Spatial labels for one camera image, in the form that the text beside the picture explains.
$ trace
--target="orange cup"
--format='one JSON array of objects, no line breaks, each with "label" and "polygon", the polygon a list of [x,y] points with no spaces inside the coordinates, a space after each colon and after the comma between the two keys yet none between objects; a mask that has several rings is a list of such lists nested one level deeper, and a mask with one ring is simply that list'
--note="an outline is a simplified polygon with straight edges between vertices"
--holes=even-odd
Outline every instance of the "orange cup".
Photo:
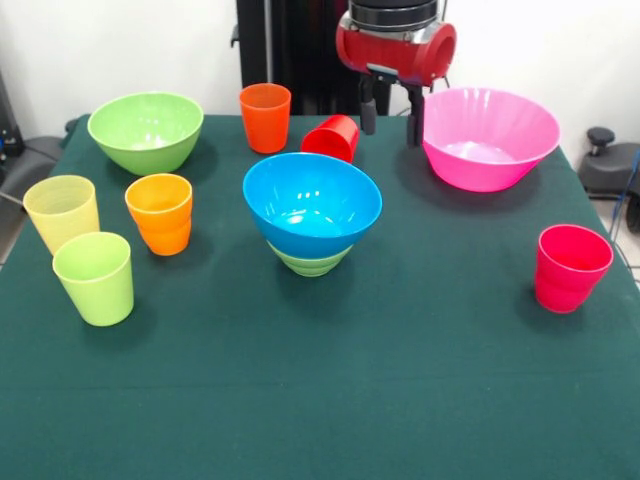
[{"label": "orange cup", "polygon": [[287,144],[291,92],[274,83],[250,85],[240,92],[242,120],[249,146],[258,153],[276,153]]},{"label": "orange cup", "polygon": [[193,188],[171,173],[148,175],[124,194],[129,213],[144,242],[156,255],[175,255],[189,244]]}]

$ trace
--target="cup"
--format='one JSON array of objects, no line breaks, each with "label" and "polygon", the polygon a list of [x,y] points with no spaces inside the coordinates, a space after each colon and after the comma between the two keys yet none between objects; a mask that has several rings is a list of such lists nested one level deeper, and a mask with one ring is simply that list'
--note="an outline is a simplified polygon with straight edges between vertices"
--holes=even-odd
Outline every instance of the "cup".
[{"label": "cup", "polygon": [[291,92],[273,83],[250,85],[240,93],[242,121],[252,150],[276,153],[287,144]]},{"label": "cup", "polygon": [[189,244],[193,188],[172,173],[148,175],[124,194],[142,239],[156,255],[175,255]]},{"label": "cup", "polygon": [[554,225],[540,234],[535,273],[538,302],[554,313],[582,305],[613,263],[609,242],[578,225]]},{"label": "cup", "polygon": [[96,189],[84,177],[46,178],[27,190],[23,204],[52,255],[67,240],[100,231]]},{"label": "cup", "polygon": [[320,126],[311,130],[302,140],[302,152],[320,153],[353,162],[360,129],[346,115],[333,115]]},{"label": "cup", "polygon": [[85,322],[108,327],[133,310],[131,248],[120,235],[92,232],[58,249],[53,271]]}]

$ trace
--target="tipped over red cup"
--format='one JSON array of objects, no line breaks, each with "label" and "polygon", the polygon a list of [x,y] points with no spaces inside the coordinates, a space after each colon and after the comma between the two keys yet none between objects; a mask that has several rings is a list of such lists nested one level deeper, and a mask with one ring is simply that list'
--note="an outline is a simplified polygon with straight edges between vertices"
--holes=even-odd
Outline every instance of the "tipped over red cup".
[{"label": "tipped over red cup", "polygon": [[360,129],[356,122],[346,115],[333,115],[304,137],[300,150],[352,163],[359,138]]}]

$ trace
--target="green bowl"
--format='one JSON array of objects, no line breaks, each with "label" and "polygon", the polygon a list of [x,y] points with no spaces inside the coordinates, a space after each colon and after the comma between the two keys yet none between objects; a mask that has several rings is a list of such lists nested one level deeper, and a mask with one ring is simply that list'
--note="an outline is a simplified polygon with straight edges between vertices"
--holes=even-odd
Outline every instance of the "green bowl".
[{"label": "green bowl", "polygon": [[303,277],[320,277],[326,273],[329,273],[333,268],[335,268],[340,261],[344,258],[344,256],[349,253],[351,247],[346,248],[336,255],[332,255],[331,257],[326,258],[296,258],[286,253],[282,253],[276,247],[271,245],[271,243],[267,242],[271,247],[271,250],[275,252],[275,254],[280,257],[280,260],[284,262],[284,264],[289,267],[291,270],[296,272],[298,275],[302,275]]},{"label": "green bowl", "polygon": [[187,159],[204,113],[173,93],[136,93],[101,106],[89,118],[89,135],[102,151],[135,175],[168,173]]}]

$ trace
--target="bowl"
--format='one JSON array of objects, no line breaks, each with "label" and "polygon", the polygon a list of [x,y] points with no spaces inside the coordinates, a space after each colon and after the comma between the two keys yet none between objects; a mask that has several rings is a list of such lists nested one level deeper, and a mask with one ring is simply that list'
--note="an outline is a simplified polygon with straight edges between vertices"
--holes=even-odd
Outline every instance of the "bowl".
[{"label": "bowl", "polygon": [[88,129],[111,160],[142,176],[178,169],[193,150],[203,120],[202,108],[189,98],[136,93],[98,108]]},{"label": "bowl", "polygon": [[342,260],[352,248],[347,247],[346,250],[343,250],[337,255],[333,255],[331,257],[308,259],[292,257],[291,255],[287,255],[286,253],[282,253],[270,243],[269,246],[271,247],[271,250],[273,250],[273,252],[278,257],[280,257],[280,260],[282,260],[282,262],[287,267],[296,272],[298,275],[302,275],[303,277],[320,277],[325,273],[328,273],[336,265],[338,265],[338,263],[340,263],[340,260]]},{"label": "bowl", "polygon": [[382,211],[380,190],[364,172],[314,153],[265,158],[245,175],[243,192],[258,230],[276,253],[298,260],[344,252]]},{"label": "bowl", "polygon": [[559,143],[555,117],[513,93],[454,88],[425,100],[422,145],[431,167],[464,190],[512,187]]}]

